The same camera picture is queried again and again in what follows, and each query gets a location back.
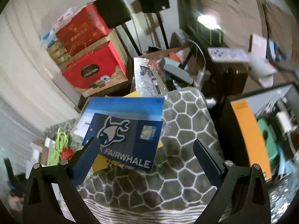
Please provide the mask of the dark blue Fairwhale card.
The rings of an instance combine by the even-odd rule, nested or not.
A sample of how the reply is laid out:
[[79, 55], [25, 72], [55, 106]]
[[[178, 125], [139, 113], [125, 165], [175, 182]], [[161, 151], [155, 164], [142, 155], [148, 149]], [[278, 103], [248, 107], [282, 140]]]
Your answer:
[[82, 145], [97, 138], [100, 155], [151, 172], [162, 126], [162, 121], [122, 119], [96, 113]]

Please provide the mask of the clear plastic parts bag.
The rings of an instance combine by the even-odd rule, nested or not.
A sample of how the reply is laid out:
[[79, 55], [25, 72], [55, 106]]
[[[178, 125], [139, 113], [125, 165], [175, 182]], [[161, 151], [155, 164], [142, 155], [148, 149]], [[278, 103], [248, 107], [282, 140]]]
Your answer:
[[152, 59], [135, 57], [132, 90], [141, 97], [159, 97], [168, 92], [163, 57]]

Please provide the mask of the grey honeycomb pattern blanket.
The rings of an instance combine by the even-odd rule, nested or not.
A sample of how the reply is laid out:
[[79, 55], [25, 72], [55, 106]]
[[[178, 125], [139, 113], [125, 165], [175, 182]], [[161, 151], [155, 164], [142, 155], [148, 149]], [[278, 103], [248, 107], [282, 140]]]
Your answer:
[[146, 173], [114, 166], [90, 171], [78, 192], [101, 223], [194, 223], [216, 189], [193, 152], [203, 140], [220, 151], [205, 98], [195, 88], [164, 96], [163, 147]]

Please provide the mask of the orange edged storage box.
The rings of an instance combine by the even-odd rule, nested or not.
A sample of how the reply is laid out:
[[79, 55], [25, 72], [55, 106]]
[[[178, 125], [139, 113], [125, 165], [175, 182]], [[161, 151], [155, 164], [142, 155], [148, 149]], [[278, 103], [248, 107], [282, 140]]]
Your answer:
[[219, 138], [226, 159], [259, 164], [266, 181], [297, 172], [298, 87], [288, 83], [228, 97]]

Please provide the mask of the white curtain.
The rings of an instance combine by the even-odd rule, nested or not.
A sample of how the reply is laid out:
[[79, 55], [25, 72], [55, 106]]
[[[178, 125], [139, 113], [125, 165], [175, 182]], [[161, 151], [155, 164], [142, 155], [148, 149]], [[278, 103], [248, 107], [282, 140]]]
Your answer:
[[41, 47], [43, 0], [9, 0], [1, 12], [1, 159], [24, 173], [30, 144], [54, 124], [77, 117], [54, 83], [58, 67]]

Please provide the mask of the red Collection gift bag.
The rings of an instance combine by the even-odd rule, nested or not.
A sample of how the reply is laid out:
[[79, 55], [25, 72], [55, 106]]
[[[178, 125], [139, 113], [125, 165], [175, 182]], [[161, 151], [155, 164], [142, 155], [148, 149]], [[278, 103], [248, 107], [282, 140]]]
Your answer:
[[128, 55], [113, 29], [59, 66], [62, 76], [85, 98], [128, 82]]

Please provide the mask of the stacked gold tea boxes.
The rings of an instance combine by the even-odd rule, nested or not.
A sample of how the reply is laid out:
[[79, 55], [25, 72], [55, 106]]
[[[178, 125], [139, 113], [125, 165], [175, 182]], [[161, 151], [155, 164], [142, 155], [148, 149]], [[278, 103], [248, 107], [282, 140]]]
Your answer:
[[70, 58], [68, 51], [60, 41], [56, 41], [52, 45], [50, 45], [47, 48], [47, 52], [58, 66], [60, 66]]

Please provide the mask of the white phone case box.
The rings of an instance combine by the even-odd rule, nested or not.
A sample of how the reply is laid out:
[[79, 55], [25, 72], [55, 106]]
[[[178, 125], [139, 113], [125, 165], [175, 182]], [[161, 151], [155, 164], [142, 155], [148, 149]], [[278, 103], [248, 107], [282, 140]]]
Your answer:
[[243, 49], [215, 48], [207, 49], [210, 58], [215, 63], [249, 63], [250, 59]]

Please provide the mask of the pink small box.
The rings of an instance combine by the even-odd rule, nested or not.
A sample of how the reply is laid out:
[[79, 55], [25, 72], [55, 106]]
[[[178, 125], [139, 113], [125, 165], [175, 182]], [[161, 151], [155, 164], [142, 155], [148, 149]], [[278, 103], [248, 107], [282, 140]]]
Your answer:
[[249, 40], [249, 52], [266, 57], [267, 39], [252, 33]]

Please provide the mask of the red patterned gift box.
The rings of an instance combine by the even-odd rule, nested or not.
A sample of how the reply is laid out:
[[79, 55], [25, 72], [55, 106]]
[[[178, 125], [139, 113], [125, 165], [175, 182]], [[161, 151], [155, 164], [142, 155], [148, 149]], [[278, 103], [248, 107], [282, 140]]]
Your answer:
[[89, 3], [56, 31], [56, 37], [69, 55], [74, 56], [110, 32], [96, 5]]

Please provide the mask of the bright desk lamp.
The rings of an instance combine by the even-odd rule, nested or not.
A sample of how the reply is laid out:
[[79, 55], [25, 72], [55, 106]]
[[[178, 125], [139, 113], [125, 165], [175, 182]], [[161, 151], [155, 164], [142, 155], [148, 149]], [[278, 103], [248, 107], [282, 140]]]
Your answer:
[[210, 15], [199, 15], [197, 18], [198, 22], [205, 26], [208, 29], [216, 30], [221, 29], [221, 27], [218, 25], [217, 20]]

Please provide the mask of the left black speaker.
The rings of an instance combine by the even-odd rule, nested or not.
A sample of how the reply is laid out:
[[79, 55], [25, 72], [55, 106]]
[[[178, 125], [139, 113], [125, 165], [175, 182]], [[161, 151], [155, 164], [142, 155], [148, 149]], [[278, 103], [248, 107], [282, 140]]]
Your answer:
[[95, 0], [93, 3], [106, 22], [108, 28], [115, 29], [116, 27], [121, 26], [131, 41], [137, 55], [141, 56], [141, 51], [137, 47], [135, 40], [126, 26], [126, 22], [132, 20], [132, 18], [125, 2], [123, 0]]

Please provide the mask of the brown sofa cushions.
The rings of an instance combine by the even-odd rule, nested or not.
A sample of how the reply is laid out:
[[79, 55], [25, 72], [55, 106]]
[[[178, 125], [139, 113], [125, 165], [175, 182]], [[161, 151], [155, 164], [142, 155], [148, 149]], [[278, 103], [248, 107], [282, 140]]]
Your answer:
[[191, 7], [213, 15], [224, 32], [224, 44], [249, 49], [252, 33], [277, 41], [291, 58], [298, 58], [298, 23], [267, 0], [189, 0]]

